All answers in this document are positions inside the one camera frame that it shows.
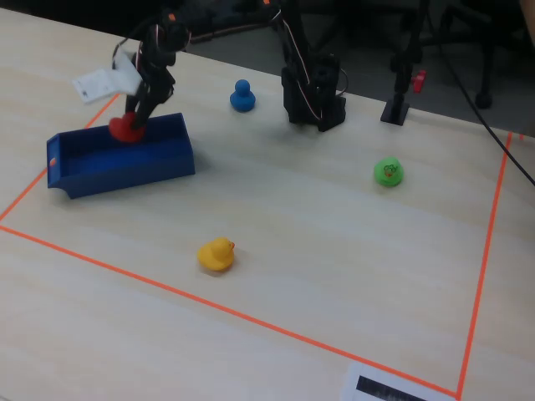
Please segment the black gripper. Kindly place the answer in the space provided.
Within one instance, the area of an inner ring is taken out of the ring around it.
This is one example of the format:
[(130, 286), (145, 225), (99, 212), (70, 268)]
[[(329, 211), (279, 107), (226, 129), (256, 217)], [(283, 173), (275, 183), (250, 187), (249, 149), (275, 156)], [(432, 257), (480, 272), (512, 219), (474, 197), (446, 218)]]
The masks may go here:
[(167, 68), (176, 62), (176, 54), (191, 40), (191, 32), (176, 15), (162, 15), (147, 28), (137, 50), (137, 71), (143, 82), (135, 95), (127, 95), (125, 113), (135, 113), (132, 129), (144, 128), (159, 104), (173, 94), (174, 79), (157, 79), (168, 75)]

